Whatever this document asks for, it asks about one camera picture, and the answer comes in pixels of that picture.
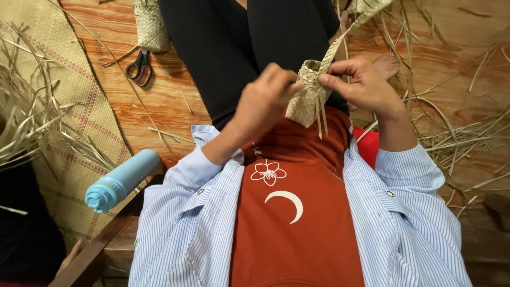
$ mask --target woven straw basket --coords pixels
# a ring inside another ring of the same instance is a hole
[[[353,27],[359,27],[368,21],[372,16],[381,11],[390,4],[392,0],[353,0],[348,7],[349,13],[356,15],[356,20],[352,26],[340,37],[338,37],[329,47],[322,61],[306,60],[298,73],[298,80],[304,86],[304,92],[294,95],[290,100],[289,107],[285,117],[299,123],[304,127],[309,127],[315,119],[319,125],[319,136],[322,138],[322,128],[319,114],[322,111],[324,120],[324,131],[327,134],[326,115],[324,112],[324,104],[328,99],[330,92],[327,92],[317,81],[319,76],[329,69],[338,47],[342,43],[345,35]]]
[[[170,50],[170,37],[161,17],[158,0],[134,0],[138,46],[151,52]]]

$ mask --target white crescent moon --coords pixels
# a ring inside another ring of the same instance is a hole
[[[266,197],[266,201],[264,201],[264,203],[266,203],[270,198],[275,197],[275,196],[281,196],[281,197],[288,198],[296,206],[296,217],[290,224],[293,224],[294,222],[298,221],[299,218],[301,218],[301,215],[303,214],[303,204],[301,203],[301,200],[299,199],[299,197],[297,197],[297,195],[290,193],[290,192],[283,191],[283,190],[278,190],[277,192],[270,193]]]

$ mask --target red t-shirt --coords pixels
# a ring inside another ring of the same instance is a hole
[[[350,125],[326,107],[328,135],[288,119],[245,147],[231,286],[363,286],[342,177]]]

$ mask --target striped shirt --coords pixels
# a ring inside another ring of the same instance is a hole
[[[146,189],[129,286],[228,286],[244,155],[212,164],[201,147],[218,134],[192,126],[195,150]],[[353,138],[343,177],[366,286],[471,286],[444,177],[420,145],[379,150],[373,170]]]

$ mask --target white flower graphic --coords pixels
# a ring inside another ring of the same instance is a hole
[[[255,172],[251,175],[252,180],[260,180],[264,179],[264,182],[273,186],[276,182],[277,178],[284,178],[287,176],[287,173],[280,169],[280,164],[278,162],[272,163],[257,163],[255,165]]]

